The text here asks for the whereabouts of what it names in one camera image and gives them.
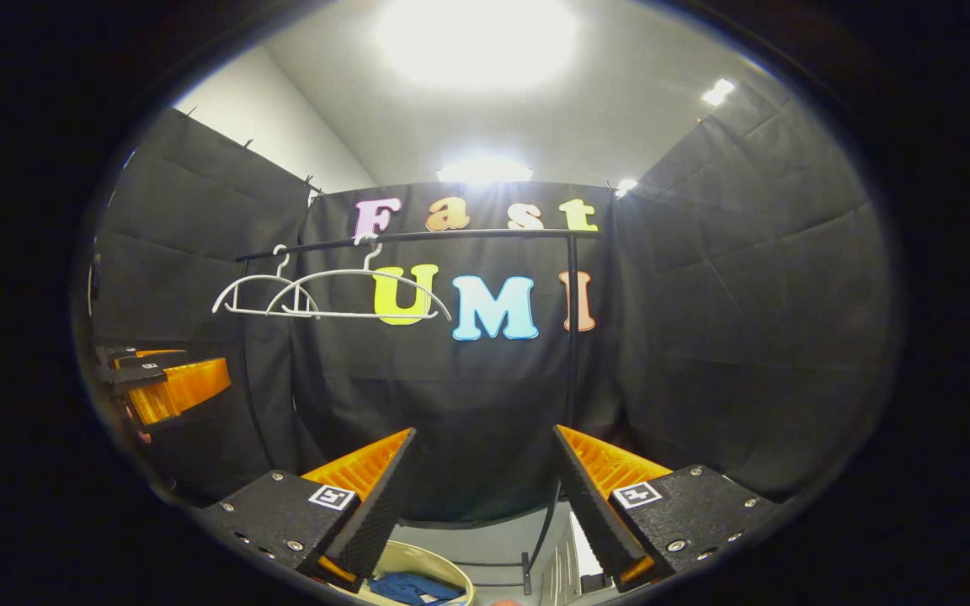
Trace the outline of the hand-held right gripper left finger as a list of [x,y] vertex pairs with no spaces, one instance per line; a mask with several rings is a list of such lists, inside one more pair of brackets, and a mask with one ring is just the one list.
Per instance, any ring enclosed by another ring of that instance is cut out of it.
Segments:
[[241,552],[355,593],[380,563],[417,473],[417,431],[405,428],[303,475],[262,473],[197,520]]

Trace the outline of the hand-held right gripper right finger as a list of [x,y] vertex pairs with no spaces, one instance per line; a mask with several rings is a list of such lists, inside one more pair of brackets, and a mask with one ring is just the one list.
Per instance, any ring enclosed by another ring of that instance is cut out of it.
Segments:
[[553,436],[563,495],[620,592],[708,567],[779,509],[705,465],[671,470],[563,425]]

